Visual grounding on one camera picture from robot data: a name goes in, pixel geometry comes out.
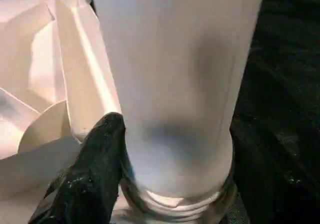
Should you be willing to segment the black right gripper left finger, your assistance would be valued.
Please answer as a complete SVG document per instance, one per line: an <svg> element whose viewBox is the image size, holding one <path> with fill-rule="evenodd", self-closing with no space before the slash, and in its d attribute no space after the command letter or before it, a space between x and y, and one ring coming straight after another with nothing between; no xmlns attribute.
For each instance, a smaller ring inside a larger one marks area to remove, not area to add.
<svg viewBox="0 0 320 224"><path fill-rule="evenodd" d="M121 114L102 117L51 182L29 223L109 223L123 176L125 130Z"/></svg>

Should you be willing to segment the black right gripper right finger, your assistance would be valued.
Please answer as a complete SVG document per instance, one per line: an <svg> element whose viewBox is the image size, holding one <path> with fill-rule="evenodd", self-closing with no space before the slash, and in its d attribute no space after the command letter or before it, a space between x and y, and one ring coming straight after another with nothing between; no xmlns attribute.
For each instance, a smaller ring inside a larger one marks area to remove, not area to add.
<svg viewBox="0 0 320 224"><path fill-rule="evenodd" d="M319 223L319 182L267 130L233 120L234 180L251 223Z"/></svg>

